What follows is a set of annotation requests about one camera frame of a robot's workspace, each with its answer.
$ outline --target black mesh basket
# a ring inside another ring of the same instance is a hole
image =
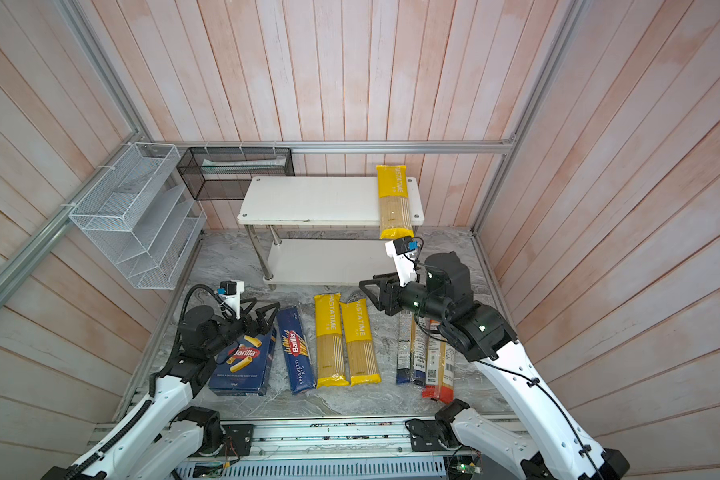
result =
[[[294,175],[289,148],[192,147],[177,169],[195,200],[242,200],[253,177]]]

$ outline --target wooden wall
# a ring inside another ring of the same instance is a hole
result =
[[[499,140],[570,0],[80,0],[154,139]],[[297,155],[300,175],[419,178],[427,225],[468,226],[498,156]],[[237,228],[240,202],[205,204]]]
[[[130,134],[53,0],[0,1],[0,266]],[[86,450],[164,304],[62,239],[0,311],[0,478]]]
[[[596,0],[480,239],[631,474],[720,478],[720,0]]]

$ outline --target blue pasta box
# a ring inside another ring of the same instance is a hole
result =
[[[208,381],[217,395],[263,396],[269,381],[269,367],[275,353],[275,329],[268,333],[240,339],[216,358],[220,364]]]
[[[302,319],[298,308],[281,308],[277,313],[277,328],[282,341],[282,353],[286,357],[291,393],[297,394],[315,388],[315,373],[309,362],[307,341],[302,330]]]

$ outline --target wire mesh basket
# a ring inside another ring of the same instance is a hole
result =
[[[82,230],[133,230],[178,162],[175,145],[131,145],[70,218]]]
[[[184,185],[163,187],[178,161],[173,145],[134,144],[70,215],[136,288],[173,289],[206,222]]]
[[[288,148],[192,147],[177,169],[195,200],[242,200],[254,175],[294,175]]]

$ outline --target white wire shelf organizer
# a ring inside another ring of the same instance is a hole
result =
[[[183,184],[163,187],[178,162],[174,145],[133,144],[70,215],[135,288],[173,289],[206,222]]]

